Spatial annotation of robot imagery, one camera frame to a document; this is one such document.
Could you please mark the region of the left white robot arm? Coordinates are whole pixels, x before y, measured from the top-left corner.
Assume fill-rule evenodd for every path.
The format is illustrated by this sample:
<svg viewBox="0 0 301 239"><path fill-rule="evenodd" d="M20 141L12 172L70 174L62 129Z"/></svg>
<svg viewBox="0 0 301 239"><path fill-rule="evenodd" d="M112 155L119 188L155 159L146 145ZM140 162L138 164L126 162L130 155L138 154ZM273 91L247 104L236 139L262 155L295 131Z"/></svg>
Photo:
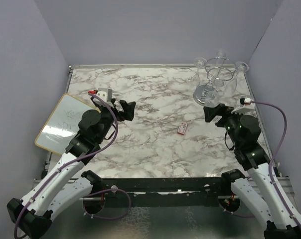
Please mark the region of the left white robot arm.
<svg viewBox="0 0 301 239"><path fill-rule="evenodd" d="M38 239L54 219L82 197L104 196L102 179L84 167L104 151L103 141L112 144L121 121L133 120L135 102L120 101L105 91L90 91L92 106L64 94L39 133L35 143L61 154L54 168L22 198L13 198L7 210L14 230Z"/></svg>

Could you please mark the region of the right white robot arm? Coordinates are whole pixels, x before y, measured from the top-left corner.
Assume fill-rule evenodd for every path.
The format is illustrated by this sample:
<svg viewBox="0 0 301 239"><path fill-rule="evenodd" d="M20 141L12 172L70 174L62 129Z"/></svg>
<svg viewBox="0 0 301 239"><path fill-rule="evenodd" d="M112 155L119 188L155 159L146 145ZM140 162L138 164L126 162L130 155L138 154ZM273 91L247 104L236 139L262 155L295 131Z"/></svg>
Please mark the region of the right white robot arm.
<svg viewBox="0 0 301 239"><path fill-rule="evenodd" d="M264 229L264 238L301 239L301 214L289 200L270 159L258 143L261 134L258 119L235 114L233 107L224 104L203 110L206 122L221 117L215 125L226 130L235 158L258 188L258 191L251 188L248 178L234 169L222 174L221 191L239 197Z"/></svg>

